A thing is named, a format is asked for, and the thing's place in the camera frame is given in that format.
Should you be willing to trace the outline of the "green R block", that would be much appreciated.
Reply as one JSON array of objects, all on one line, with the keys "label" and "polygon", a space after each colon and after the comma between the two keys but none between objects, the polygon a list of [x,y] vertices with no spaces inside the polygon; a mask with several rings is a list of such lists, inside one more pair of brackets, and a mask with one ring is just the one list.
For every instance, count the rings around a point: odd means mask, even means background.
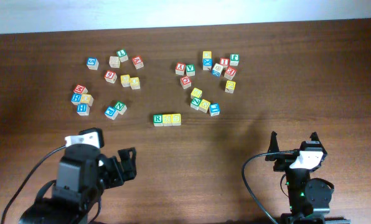
[{"label": "green R block", "polygon": [[163,126],[163,119],[161,114],[154,114],[153,115],[153,124],[155,127]]}]

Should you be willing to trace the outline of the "yellow S block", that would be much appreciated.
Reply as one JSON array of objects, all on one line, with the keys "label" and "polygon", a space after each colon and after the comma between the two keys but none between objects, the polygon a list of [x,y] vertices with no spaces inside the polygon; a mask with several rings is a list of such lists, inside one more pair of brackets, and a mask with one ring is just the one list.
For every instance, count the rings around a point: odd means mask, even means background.
[{"label": "yellow S block", "polygon": [[180,126],[182,124],[181,114],[171,114],[171,121],[173,126]]},{"label": "yellow S block", "polygon": [[163,126],[172,126],[172,114],[164,114],[162,116]]}]

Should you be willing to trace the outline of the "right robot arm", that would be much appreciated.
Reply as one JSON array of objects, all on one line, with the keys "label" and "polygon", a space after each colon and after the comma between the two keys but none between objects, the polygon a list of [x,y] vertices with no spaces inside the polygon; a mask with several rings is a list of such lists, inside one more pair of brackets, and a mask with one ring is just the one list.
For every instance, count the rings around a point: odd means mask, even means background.
[{"label": "right robot arm", "polygon": [[321,167],[327,151],[317,133],[303,141],[298,149],[280,151],[275,132],[271,133],[266,161],[273,161],[275,172],[284,172],[289,199],[289,213],[280,217],[281,223],[324,223],[330,212],[329,203],[334,185],[320,178],[311,178],[311,173]]}]

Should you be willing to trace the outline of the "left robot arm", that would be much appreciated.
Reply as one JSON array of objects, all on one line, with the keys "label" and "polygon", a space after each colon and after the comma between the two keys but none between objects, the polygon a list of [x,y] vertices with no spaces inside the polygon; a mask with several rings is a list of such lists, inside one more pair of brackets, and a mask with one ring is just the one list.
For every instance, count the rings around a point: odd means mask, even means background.
[{"label": "left robot arm", "polygon": [[136,149],[131,147],[106,157],[99,148],[75,144],[65,149],[57,178],[46,183],[19,223],[86,223],[94,204],[107,189],[136,177]]}]

